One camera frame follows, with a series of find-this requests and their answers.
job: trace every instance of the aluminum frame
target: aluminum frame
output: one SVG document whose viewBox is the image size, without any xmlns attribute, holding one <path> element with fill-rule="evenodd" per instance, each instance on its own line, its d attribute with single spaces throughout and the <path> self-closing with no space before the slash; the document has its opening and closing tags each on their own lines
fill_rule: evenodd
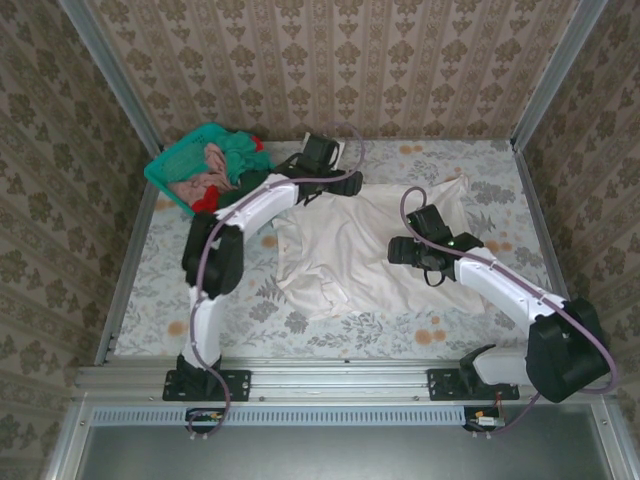
<svg viewBox="0 0 640 480">
<path fill-rule="evenodd" d="M 223 368 L 251 369 L 249 401 L 234 409 L 290 407 L 417 407 L 483 405 L 491 402 L 429 399 L 426 370 L 450 368 L 455 361 L 421 360 L 274 360 L 224 359 Z M 222 407 L 221 402 L 164 402 L 164 376 L 173 367 L 168 357 L 121 359 L 102 367 L 81 369 L 72 407 L 54 451 L 47 480 L 75 479 L 92 426 L 95 408 L 103 406 Z M 521 388 L 521 398 L 505 402 L 525 405 L 534 394 Z M 563 405 L 589 405 L 606 459 L 615 480 L 639 479 L 640 464 L 614 396 L 575 394 Z"/>
<path fill-rule="evenodd" d="M 131 87 L 126 73 L 120 67 L 121 64 L 113 53 L 107 36 L 102 32 L 87 2 L 60 0 L 60 4 L 78 31 L 93 61 L 100 68 L 109 88 L 124 109 L 149 155 L 155 157 L 162 147 L 162 135 L 142 107 L 142 102 Z"/>
<path fill-rule="evenodd" d="M 518 150 L 524 150 L 531 139 L 606 4 L 607 0 L 585 0 L 577 6 L 542 78 L 511 134 L 512 141 Z"/>
<path fill-rule="evenodd" d="M 542 251 L 542 258 L 547 267 L 547 273 L 549 275 L 549 281 L 551 282 L 551 290 L 564 298 L 569 298 L 569 291 L 567 285 L 564 282 L 562 276 L 562 270 L 560 269 L 560 263 L 558 257 L 553 249 L 551 243 L 551 235 L 547 229 L 547 223 L 544 220 L 544 214 L 542 213 L 542 207 L 538 201 L 533 181 L 531 180 L 531 174 L 524 158 L 524 154 L 521 150 L 514 149 L 514 159 L 516 166 L 518 167 L 518 174 L 522 181 L 522 188 L 524 190 L 524 196 L 527 199 L 529 205 L 529 211 L 531 212 L 531 219 L 533 220 L 533 228 L 536 231 L 536 236 L 540 240 L 540 250 Z"/>
<path fill-rule="evenodd" d="M 151 182 L 147 182 L 147 186 L 142 194 L 136 220 L 133 224 L 127 252 L 122 261 L 122 269 L 118 276 L 118 282 L 116 283 L 113 300 L 107 313 L 100 343 L 98 344 L 98 350 L 94 360 L 95 365 L 102 365 L 106 361 L 109 352 L 115 348 L 115 345 L 112 345 L 112 343 L 115 342 L 117 333 L 124 320 L 127 302 L 131 295 L 133 282 L 136 279 L 140 257 L 142 256 L 147 232 L 151 225 L 157 198 L 158 189 Z"/>
</svg>

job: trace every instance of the floral tablecloth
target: floral tablecloth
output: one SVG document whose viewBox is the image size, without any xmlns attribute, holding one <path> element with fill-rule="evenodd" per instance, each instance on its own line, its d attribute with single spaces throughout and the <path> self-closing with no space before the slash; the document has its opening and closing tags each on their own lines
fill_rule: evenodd
<svg viewBox="0 0 640 480">
<path fill-rule="evenodd" d="M 463 197 L 471 232 L 506 265 L 549 288 L 522 183 L 507 141 L 367 141 L 368 183 L 434 185 L 469 177 Z M 299 151 L 298 142 L 265 143 L 277 161 Z M 355 164 L 348 142 L 341 166 Z M 188 329 L 189 301 L 180 260 L 190 217 L 159 194 L 116 355 L 176 355 Z M 227 357 L 460 358 L 487 343 L 513 345 L 523 333 L 495 307 L 469 315 L 456 309 L 390 316 L 345 315 L 309 322 L 275 285 L 277 239 L 271 224 L 245 248 L 245 272 L 231 294 L 222 325 Z"/>
</svg>

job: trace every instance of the cable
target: cable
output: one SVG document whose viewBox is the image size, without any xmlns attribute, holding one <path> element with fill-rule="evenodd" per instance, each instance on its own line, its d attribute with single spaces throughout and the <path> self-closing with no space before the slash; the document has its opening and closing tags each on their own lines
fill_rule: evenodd
<svg viewBox="0 0 640 480">
<path fill-rule="evenodd" d="M 208 365 L 204 359 L 202 358 L 202 356 L 200 355 L 200 352 L 198 352 L 198 348 L 197 348 L 197 342 L 196 342 L 196 338 L 195 338 L 195 321 L 196 321 L 196 313 L 198 311 L 198 309 L 200 308 L 200 305 L 202 305 L 202 302 L 204 302 L 204 300 L 206 299 L 206 297 L 202 296 L 202 284 L 203 284 L 203 280 L 204 280 L 204 270 L 205 270 L 205 266 L 207 264 L 207 258 L 209 257 L 209 251 L 211 250 L 211 245 L 213 244 L 216 236 L 218 235 L 218 233 L 220 232 L 220 230 L 222 229 L 223 225 L 228 222 L 231 218 L 233 218 L 233 216 L 236 214 L 236 212 L 242 210 L 243 208 L 245 208 L 246 206 L 248 206 L 249 204 L 251 204 L 252 202 L 254 202 L 255 200 L 257 200 L 258 198 L 260 198 L 262 195 L 264 195 L 265 193 L 267 193 L 269 190 L 273 189 L 273 188 L 277 188 L 280 187 L 282 185 L 289 185 L 289 184 L 297 184 L 297 183 L 334 183 L 334 182 L 340 182 L 342 180 L 345 180 L 347 178 L 349 178 L 351 175 L 353 175 L 355 172 L 357 172 L 360 167 L 362 166 L 362 164 L 364 163 L 364 155 L 365 155 L 365 147 L 364 147 L 364 140 L 362 139 L 362 135 L 360 135 L 360 132 L 358 132 L 358 130 L 356 130 L 356 128 L 354 126 L 352 126 L 351 124 L 347 123 L 347 122 L 328 122 L 325 127 L 328 126 L 334 126 L 334 127 L 346 127 L 349 130 L 351 130 L 351 133 L 353 133 L 353 135 L 356 137 L 356 139 L 360 142 L 360 159 L 358 160 L 358 163 L 356 163 L 356 165 L 349 170 L 348 172 L 339 175 L 337 177 L 329 177 L 329 178 L 287 178 L 285 180 L 279 180 L 277 182 L 274 182 L 266 187 L 263 187 L 259 190 L 256 190 L 250 194 L 248 194 L 239 204 L 237 207 L 233 208 L 229 213 L 227 213 L 224 217 L 222 217 L 221 219 L 218 220 L 218 223 L 213 227 L 213 230 L 211 230 L 211 233 L 209 234 L 209 236 L 207 237 L 207 241 L 205 242 L 204 245 L 204 249 L 202 251 L 202 256 L 200 257 L 200 264 L 198 265 L 198 273 L 196 275 L 196 302 L 193 305 L 193 308 L 191 309 L 191 315 L 189 317 L 189 341 L 191 343 L 191 348 L 193 350 L 193 356 L 196 358 L 196 360 L 198 361 L 198 363 L 200 363 L 200 365 L 202 366 L 202 368 L 204 368 L 207 372 L 211 373 L 214 378 L 220 383 L 220 385 L 222 385 L 222 389 L 224 391 L 224 402 L 225 402 L 225 407 L 224 407 L 224 413 L 222 415 L 222 417 L 220 418 L 220 420 L 218 421 L 218 424 L 209 432 L 209 435 L 213 435 L 214 433 L 217 433 L 218 430 L 220 430 L 220 428 L 222 427 L 222 424 L 224 423 L 225 419 L 227 418 L 227 414 L 229 413 L 229 409 L 231 408 L 231 393 L 229 392 L 229 386 L 227 385 L 227 383 L 224 381 L 224 379 L 222 378 L 222 376 L 215 370 L 213 369 L 210 365 Z M 187 429 L 189 430 L 189 433 L 194 434 L 195 432 L 193 431 L 192 428 L 192 420 L 193 418 L 190 419 L 189 424 L 187 426 Z"/>
<path fill-rule="evenodd" d="M 407 214 L 405 212 L 405 203 L 406 203 L 407 197 L 412 192 L 420 192 L 422 194 L 422 206 L 423 207 L 427 204 L 427 192 L 421 187 L 411 187 L 406 192 L 404 192 L 404 194 L 402 195 L 402 198 L 400 199 L 400 216 L 402 217 L 402 222 L 404 223 L 404 225 L 407 228 L 407 230 L 409 230 L 409 232 L 411 232 L 411 235 L 413 235 L 413 237 L 416 240 L 418 240 L 419 242 L 422 242 L 423 244 L 425 244 L 426 246 L 428 246 L 430 248 L 434 248 L 436 250 L 440 250 L 441 252 L 448 253 L 450 255 L 466 257 L 466 258 L 469 258 L 469 259 L 474 260 L 476 262 L 482 263 L 484 265 L 492 266 L 492 262 L 490 260 L 487 260 L 486 258 L 480 257 L 478 255 L 474 255 L 472 253 L 463 252 L 463 251 L 456 250 L 456 249 L 453 249 L 453 248 L 448 248 L 448 247 L 444 247 L 442 245 L 438 245 L 437 243 L 434 243 L 434 242 L 431 242 L 431 241 L 427 240 L 426 238 L 421 236 L 418 232 L 416 232 L 413 229 L 413 227 L 411 226 L 411 224 L 409 223 L 409 220 L 407 219 Z M 539 302 L 544 303 L 549 308 L 551 308 L 556 313 L 558 313 L 564 320 L 569 322 L 569 324 L 572 327 L 574 327 L 576 330 L 578 330 L 578 332 L 580 332 L 582 335 L 584 335 L 585 338 L 587 340 L 589 340 L 593 344 L 594 347 L 596 347 L 598 352 L 600 352 L 602 357 L 607 362 L 607 365 L 609 366 L 609 371 L 611 372 L 611 378 L 609 379 L 609 383 L 608 383 L 608 385 L 606 385 L 605 387 L 602 387 L 602 388 L 583 388 L 582 390 L 580 390 L 581 392 L 594 394 L 594 395 L 599 395 L 599 394 L 609 393 L 614 388 L 616 388 L 616 385 L 618 383 L 618 369 L 616 367 L 616 364 L 613 361 L 613 358 L 611 357 L 611 354 L 607 351 L 607 349 L 604 347 L 604 345 L 602 345 L 602 343 L 589 330 L 587 330 L 582 325 L 580 325 L 580 323 L 578 323 L 577 320 L 572 318 L 571 315 L 569 315 L 567 312 L 565 312 L 562 308 L 560 308 L 555 303 L 553 303 L 550 300 L 548 300 L 544 296 L 544 294 L 541 294 L 540 292 L 538 292 L 534 288 L 530 287 L 527 283 L 523 282 L 515 274 L 511 273 L 509 270 L 507 270 L 506 268 L 502 267 L 502 265 L 495 264 L 495 265 L 493 265 L 492 268 L 494 270 L 498 271 L 499 273 L 501 273 L 503 276 L 505 276 L 507 279 L 511 280 L 513 283 L 515 283 L 516 285 L 518 285 L 522 289 L 524 289 L 526 292 L 528 292 L 531 295 L 533 295 L 535 298 L 538 299 Z M 519 422 L 520 419 L 524 415 L 526 415 L 527 412 L 529 412 L 529 410 L 531 410 L 531 408 L 533 408 L 533 405 L 538 401 L 539 398 L 540 398 L 540 393 L 538 392 L 533 396 L 533 398 L 531 399 L 531 402 L 529 402 L 529 404 L 525 407 L 525 409 L 522 412 L 520 412 L 520 414 L 516 418 L 514 418 L 508 425 L 506 425 L 505 427 L 502 427 L 500 429 L 494 430 L 491 433 L 492 434 L 494 434 L 494 433 L 504 433 L 505 431 L 509 431 L 513 427 L 513 425 L 515 425 L 517 422 Z"/>
</svg>

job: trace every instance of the white cloth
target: white cloth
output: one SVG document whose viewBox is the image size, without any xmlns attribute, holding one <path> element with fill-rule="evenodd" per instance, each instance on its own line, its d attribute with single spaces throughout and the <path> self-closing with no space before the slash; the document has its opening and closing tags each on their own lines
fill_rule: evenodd
<svg viewBox="0 0 640 480">
<path fill-rule="evenodd" d="M 276 283 L 287 301 L 310 320 L 352 312 L 416 313 L 458 308 L 483 313 L 480 296 L 447 279 L 429 287 L 424 272 L 387 260 L 389 240 L 410 236 L 400 218 L 401 185 L 364 185 L 355 197 L 323 193 L 306 207 L 289 209 L 273 225 L 278 235 Z M 454 235 L 469 231 L 460 197 L 464 176 L 427 189 Z M 421 206 L 420 193 L 406 202 Z M 431 273 L 431 282 L 439 273 Z"/>
</svg>

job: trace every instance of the wall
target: wall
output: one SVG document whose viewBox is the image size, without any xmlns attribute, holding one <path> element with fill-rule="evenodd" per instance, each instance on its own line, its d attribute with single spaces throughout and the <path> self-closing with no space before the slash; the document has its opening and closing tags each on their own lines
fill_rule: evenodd
<svg viewBox="0 0 640 480">
<path fill-rule="evenodd" d="M 0 478 L 31 479 L 93 361 L 147 155 L 57 3 L 0 5 Z"/>
<path fill-rule="evenodd" d="M 640 4 L 610 1 L 525 149 L 565 280 L 598 309 L 640 438 Z"/>
<path fill-rule="evenodd" d="M 292 139 L 507 138 L 576 0 L 91 0 L 173 142 L 214 121 Z"/>
</svg>

